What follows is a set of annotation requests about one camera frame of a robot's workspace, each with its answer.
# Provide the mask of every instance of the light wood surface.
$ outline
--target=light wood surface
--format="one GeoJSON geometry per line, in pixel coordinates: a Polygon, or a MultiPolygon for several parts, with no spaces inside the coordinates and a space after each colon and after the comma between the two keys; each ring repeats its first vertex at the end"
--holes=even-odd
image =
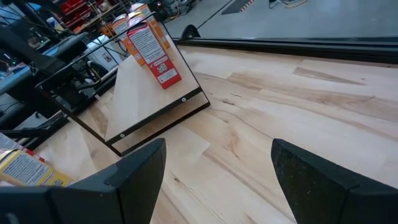
{"type": "MultiPolygon", "coordinates": [[[[160,136],[167,163],[153,224],[295,223],[274,174],[273,138],[398,187],[398,69],[181,49],[211,106],[160,136]]],[[[76,180],[118,159],[74,123],[37,152],[76,180]]]]}
{"type": "Polygon", "coordinates": [[[120,64],[110,105],[106,140],[199,87],[174,44],[167,52],[182,79],[166,90],[160,86],[148,66],[140,66],[132,56],[120,64]]]}

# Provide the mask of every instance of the red cardboard box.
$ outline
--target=red cardboard box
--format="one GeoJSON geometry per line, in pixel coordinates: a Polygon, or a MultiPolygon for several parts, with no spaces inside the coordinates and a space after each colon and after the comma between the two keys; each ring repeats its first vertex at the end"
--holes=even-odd
{"type": "Polygon", "coordinates": [[[180,74],[148,23],[143,22],[130,30],[127,36],[163,89],[181,80],[180,74]]]}

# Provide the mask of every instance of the concrete floor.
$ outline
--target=concrete floor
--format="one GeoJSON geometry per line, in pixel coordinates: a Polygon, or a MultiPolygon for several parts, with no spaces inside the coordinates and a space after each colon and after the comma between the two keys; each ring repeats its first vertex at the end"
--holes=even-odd
{"type": "Polygon", "coordinates": [[[398,36],[396,0],[307,0],[295,8],[279,4],[273,9],[268,0],[256,0],[244,12],[221,15],[228,2],[233,1],[202,0],[166,27],[172,37],[188,24],[200,26],[201,36],[210,38],[398,36]]]}

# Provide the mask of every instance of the gray floor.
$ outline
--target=gray floor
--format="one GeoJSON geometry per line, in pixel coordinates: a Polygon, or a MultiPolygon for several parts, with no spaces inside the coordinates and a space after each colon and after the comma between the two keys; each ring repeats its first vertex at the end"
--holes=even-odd
{"type": "MultiPolygon", "coordinates": [[[[166,23],[173,37],[199,26],[228,0],[202,0],[191,12],[166,23]]],[[[295,8],[256,0],[244,12],[215,16],[199,28],[202,37],[391,37],[398,36],[397,0],[307,0],[295,8]]]]}

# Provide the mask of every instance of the yellow box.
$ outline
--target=yellow box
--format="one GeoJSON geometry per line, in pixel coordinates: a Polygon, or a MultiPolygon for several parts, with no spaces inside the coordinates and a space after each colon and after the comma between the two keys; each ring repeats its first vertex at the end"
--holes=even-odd
{"type": "MultiPolygon", "coordinates": [[[[144,14],[144,17],[147,17],[151,14],[150,9],[148,8],[148,5],[143,4],[143,3],[135,3],[130,7],[130,10],[132,12],[135,11],[141,11],[144,14]]],[[[156,31],[157,36],[160,39],[160,43],[162,43],[163,47],[168,49],[170,47],[169,42],[167,41],[166,37],[164,36],[164,33],[162,31],[161,26],[157,23],[156,19],[154,16],[150,16],[147,21],[149,21],[149,24],[152,26],[152,28],[156,31]]]]}
{"type": "MultiPolygon", "coordinates": [[[[112,29],[115,33],[120,34],[122,31],[128,28],[128,21],[130,17],[127,14],[122,14],[115,18],[112,23],[112,29]]],[[[120,35],[119,38],[121,39],[124,46],[127,48],[127,51],[136,59],[139,65],[145,65],[144,59],[141,57],[137,49],[131,44],[130,39],[128,39],[126,32],[123,35],[120,35]]]]}
{"type": "Polygon", "coordinates": [[[66,187],[74,181],[18,149],[0,149],[0,179],[14,185],[66,187]]]}

